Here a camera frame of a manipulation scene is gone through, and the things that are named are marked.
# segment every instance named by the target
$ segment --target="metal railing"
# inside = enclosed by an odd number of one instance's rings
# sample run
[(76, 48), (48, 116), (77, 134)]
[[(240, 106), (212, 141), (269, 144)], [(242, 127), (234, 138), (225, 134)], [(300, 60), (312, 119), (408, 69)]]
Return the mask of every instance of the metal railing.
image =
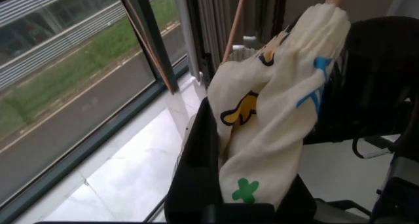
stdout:
[[(22, 2), (18, 10), (7, 13), (4, 3), (0, 4), (0, 17), (2, 22), (22, 16), (25, 9), (30, 9), (27, 3), (29, 0), (16, 0)], [(54, 0), (44, 0), (44, 3), (50, 3)], [(69, 29), (53, 36), (51, 39), (32, 48), (24, 54), (0, 66), (0, 91), (7, 89), (16, 81), (28, 76), (30, 73), (40, 69), (57, 57), (63, 56), (66, 52), (73, 50), (83, 41), (89, 39), (101, 30), (125, 17), (122, 4), (118, 1), (113, 5), (99, 11), (93, 16), (70, 27)]]

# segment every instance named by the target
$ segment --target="yellow cartoon character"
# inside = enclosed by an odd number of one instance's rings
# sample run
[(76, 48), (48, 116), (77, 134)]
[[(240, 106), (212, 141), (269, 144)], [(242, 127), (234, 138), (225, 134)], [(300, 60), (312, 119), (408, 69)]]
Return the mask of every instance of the yellow cartoon character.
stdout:
[(256, 114), (257, 96), (258, 93), (249, 91), (249, 93), (238, 102), (235, 109), (221, 113), (221, 122), (227, 126), (232, 126), (237, 119), (240, 119), (240, 125), (245, 124), (252, 114)]

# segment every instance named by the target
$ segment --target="road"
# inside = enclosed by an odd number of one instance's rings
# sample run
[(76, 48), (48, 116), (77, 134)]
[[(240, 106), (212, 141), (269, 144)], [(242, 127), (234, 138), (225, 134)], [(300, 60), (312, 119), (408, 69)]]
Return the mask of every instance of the road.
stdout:
[[(180, 26), (163, 36), (171, 60), (186, 52), (180, 38)], [(14, 143), (0, 141), (0, 204), (152, 81), (140, 52)]]

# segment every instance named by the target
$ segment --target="white floor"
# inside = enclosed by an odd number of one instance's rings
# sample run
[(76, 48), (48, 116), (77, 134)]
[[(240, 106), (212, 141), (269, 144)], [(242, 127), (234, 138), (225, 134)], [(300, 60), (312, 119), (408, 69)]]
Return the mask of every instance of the white floor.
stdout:
[[(167, 193), (186, 125), (205, 97), (190, 75), (179, 85), (177, 94), (159, 97), (16, 223), (143, 221)], [(374, 149), (359, 144), (364, 152)], [(300, 175), (315, 197), (371, 209), (390, 159), (359, 159), (350, 141), (306, 145)]]

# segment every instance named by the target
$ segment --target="cloth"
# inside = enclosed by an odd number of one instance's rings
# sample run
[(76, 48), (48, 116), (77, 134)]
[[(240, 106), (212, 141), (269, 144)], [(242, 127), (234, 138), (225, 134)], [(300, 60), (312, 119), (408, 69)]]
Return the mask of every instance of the cloth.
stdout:
[(225, 202), (280, 205), (349, 28), (343, 10), (316, 5), (252, 57), (219, 66), (208, 100), (217, 121)]

